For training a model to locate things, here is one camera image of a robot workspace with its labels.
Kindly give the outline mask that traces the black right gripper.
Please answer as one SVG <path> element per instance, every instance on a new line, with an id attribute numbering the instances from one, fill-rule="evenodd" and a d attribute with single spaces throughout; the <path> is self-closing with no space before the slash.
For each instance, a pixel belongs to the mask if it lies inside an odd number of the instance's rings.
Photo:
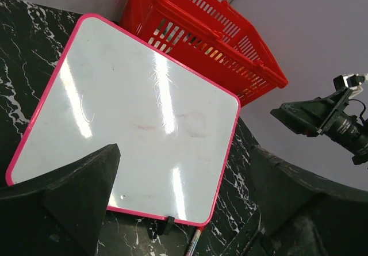
<path id="1" fill-rule="evenodd" d="M 348 90 L 309 101 L 287 102 L 270 114 L 297 135 L 327 136 L 352 153 L 353 164 L 367 162 L 367 128 L 355 116 L 343 113 L 349 101 Z"/>

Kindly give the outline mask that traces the white red whiteboard marker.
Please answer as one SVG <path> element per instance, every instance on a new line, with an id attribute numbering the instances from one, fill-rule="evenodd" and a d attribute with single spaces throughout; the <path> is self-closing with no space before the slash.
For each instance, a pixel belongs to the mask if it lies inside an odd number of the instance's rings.
<path id="1" fill-rule="evenodd" d="M 200 236 L 202 234 L 202 231 L 204 230 L 204 227 L 198 227 L 193 235 L 193 238 L 188 246 L 187 252 L 185 254 L 185 256 L 192 256 L 195 249 L 196 249 L 196 245 L 200 239 Z"/>

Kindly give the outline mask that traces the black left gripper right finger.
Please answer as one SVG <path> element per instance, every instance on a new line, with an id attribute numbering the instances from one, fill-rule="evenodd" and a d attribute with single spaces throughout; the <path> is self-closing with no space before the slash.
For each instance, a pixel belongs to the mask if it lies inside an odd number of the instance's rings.
<path id="1" fill-rule="evenodd" d="M 250 150 L 261 231 L 247 255 L 367 255 L 367 192 Z"/>

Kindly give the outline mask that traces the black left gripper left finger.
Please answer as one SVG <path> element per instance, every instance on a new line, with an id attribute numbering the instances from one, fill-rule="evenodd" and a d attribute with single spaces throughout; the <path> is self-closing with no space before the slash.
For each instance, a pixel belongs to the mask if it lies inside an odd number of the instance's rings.
<path id="1" fill-rule="evenodd" d="M 120 156 L 109 144 L 1 188 L 1 255 L 94 255 Z"/>

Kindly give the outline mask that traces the pink framed whiteboard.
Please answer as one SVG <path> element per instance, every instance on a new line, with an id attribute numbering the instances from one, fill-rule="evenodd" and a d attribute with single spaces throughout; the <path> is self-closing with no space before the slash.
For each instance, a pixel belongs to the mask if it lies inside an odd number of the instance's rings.
<path id="1" fill-rule="evenodd" d="M 6 171 L 14 185 L 117 144 L 109 209 L 201 227 L 212 218 L 237 96 L 111 21 L 78 22 Z"/>

